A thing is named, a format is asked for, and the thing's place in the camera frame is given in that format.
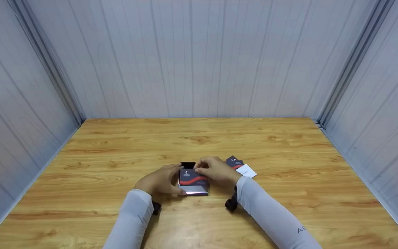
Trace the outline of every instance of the hand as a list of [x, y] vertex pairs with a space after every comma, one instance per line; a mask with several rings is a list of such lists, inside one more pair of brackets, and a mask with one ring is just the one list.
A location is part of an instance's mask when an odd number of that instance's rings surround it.
[[228, 166], [218, 156], [201, 157], [194, 166], [196, 173], [205, 175], [218, 182], [230, 182], [236, 185], [239, 178], [242, 176], [232, 167]]
[[155, 193], [186, 195], [185, 190], [173, 186], [171, 180], [173, 176], [183, 167], [178, 164], [164, 165], [153, 173], [142, 177], [134, 186], [150, 195]]

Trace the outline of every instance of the left hand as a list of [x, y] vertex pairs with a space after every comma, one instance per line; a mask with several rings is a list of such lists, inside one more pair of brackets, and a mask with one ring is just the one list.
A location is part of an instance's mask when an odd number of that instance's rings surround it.
[[186, 195], [185, 190], [173, 186], [171, 183], [173, 176], [182, 168], [180, 163], [164, 165], [155, 172], [142, 177], [134, 188], [150, 195], [155, 193]]

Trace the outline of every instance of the paper card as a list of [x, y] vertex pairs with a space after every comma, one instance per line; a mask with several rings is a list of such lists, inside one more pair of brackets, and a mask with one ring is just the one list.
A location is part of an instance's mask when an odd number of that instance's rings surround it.
[[244, 161], [242, 161], [242, 160], [230, 161], [227, 164], [228, 164], [228, 166], [232, 167], [233, 169], [237, 169], [237, 168], [241, 167], [242, 165], [244, 165]]
[[244, 164], [243, 166], [236, 169], [236, 171], [239, 172], [241, 175], [247, 176], [249, 178], [253, 178], [257, 175], [257, 173], [254, 172], [254, 170], [251, 169], [251, 167], [248, 166], [248, 164]]
[[235, 156], [230, 156], [227, 158], [226, 163], [229, 165], [233, 161], [237, 161], [238, 159]]

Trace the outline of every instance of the black box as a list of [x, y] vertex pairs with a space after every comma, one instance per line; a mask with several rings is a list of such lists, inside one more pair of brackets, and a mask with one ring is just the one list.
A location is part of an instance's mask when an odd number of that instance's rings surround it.
[[208, 195], [208, 178], [193, 170], [195, 162], [181, 162], [183, 169], [179, 172], [179, 188], [187, 195]]

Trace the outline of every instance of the white sleeve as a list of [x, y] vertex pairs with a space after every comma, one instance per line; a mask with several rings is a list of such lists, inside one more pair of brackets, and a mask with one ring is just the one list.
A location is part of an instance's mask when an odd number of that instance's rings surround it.
[[145, 191], [132, 189], [122, 203], [103, 248], [139, 249], [152, 214], [151, 196]]
[[321, 249], [300, 221], [253, 179], [237, 181], [237, 202], [256, 220], [280, 249]]

